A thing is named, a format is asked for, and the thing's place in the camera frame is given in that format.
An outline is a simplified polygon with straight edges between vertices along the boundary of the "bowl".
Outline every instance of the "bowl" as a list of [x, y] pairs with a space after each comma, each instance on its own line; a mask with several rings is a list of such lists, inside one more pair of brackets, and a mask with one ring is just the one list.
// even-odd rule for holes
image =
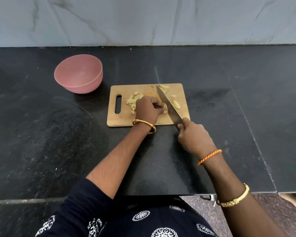
[[99, 87], [103, 79], [103, 67], [95, 56], [74, 55], [59, 63], [54, 77], [68, 91], [85, 94]]

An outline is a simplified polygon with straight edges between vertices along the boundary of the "knife blade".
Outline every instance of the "knife blade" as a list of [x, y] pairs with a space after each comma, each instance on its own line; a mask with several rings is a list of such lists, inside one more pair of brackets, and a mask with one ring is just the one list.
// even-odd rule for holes
[[157, 91], [158, 91], [161, 101], [167, 104], [168, 114], [169, 114], [171, 120], [173, 121], [177, 130], [180, 131], [178, 128], [178, 124], [183, 124], [180, 114], [176, 111], [176, 109], [174, 108], [172, 103], [169, 101], [167, 96], [163, 93], [163, 91], [158, 86], [156, 86], [156, 87], [157, 87]]

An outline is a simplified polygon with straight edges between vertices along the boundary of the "wooden cutting board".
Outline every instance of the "wooden cutting board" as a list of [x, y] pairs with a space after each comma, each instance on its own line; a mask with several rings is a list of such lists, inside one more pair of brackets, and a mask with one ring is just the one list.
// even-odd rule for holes
[[[135, 119], [135, 115], [131, 113], [131, 108], [125, 102], [129, 99], [130, 95], [134, 95], [135, 91], [138, 91], [143, 95], [157, 97], [160, 100], [156, 85], [157, 84], [112, 86], [107, 125], [109, 127], [132, 126], [132, 121]], [[180, 104], [181, 108], [177, 109], [180, 116], [182, 118], [187, 117], [190, 119], [182, 84], [176, 83], [163, 85], [168, 85], [170, 87], [169, 91], [166, 93], [170, 102], [172, 103], [173, 99], [175, 99]], [[122, 96], [121, 112], [115, 114], [116, 97], [118, 95]], [[156, 125], [173, 125], [173, 122], [168, 114], [159, 115]]]

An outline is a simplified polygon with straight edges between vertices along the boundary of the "navy patterned clothing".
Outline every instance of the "navy patterned clothing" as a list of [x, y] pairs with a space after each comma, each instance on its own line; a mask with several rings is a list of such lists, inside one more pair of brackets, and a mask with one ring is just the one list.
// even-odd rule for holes
[[47, 236], [217, 236], [206, 220], [179, 197], [112, 200], [83, 179], [36, 237]]

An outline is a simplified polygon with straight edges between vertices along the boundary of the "bangle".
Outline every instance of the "bangle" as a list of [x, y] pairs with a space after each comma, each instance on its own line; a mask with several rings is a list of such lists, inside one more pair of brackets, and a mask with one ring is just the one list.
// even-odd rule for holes
[[221, 152], [221, 150], [214, 151], [213, 153], [207, 155], [204, 159], [202, 159], [199, 163], [197, 163], [197, 165], [200, 166], [205, 160], [207, 160], [208, 158], [212, 157], [213, 155], [215, 155], [219, 152]]
[[229, 202], [226, 202], [226, 203], [219, 203], [218, 200], [217, 200], [216, 203], [218, 205], [220, 205], [221, 207], [232, 207], [232, 206], [238, 204], [241, 200], [243, 200], [247, 196], [247, 194], [249, 193], [249, 190], [250, 190], [248, 185], [246, 185], [245, 183], [243, 183], [243, 184], [244, 184], [246, 190], [242, 195], [240, 195], [240, 197], [238, 197], [237, 199], [233, 199], [232, 201], [229, 201]]
[[142, 123], [145, 123], [145, 124], [147, 124], [147, 125], [150, 125], [150, 127], [154, 129], [154, 132], [149, 132], [148, 134], [154, 134], [154, 133], [156, 133], [156, 131], [157, 131], [156, 127], [155, 127], [153, 124], [150, 124], [149, 122], [146, 122], [146, 121], [143, 121], [143, 120], [139, 120], [139, 119], [134, 119], [134, 120], [132, 121], [132, 124], [134, 125], [135, 122], [142, 122]]

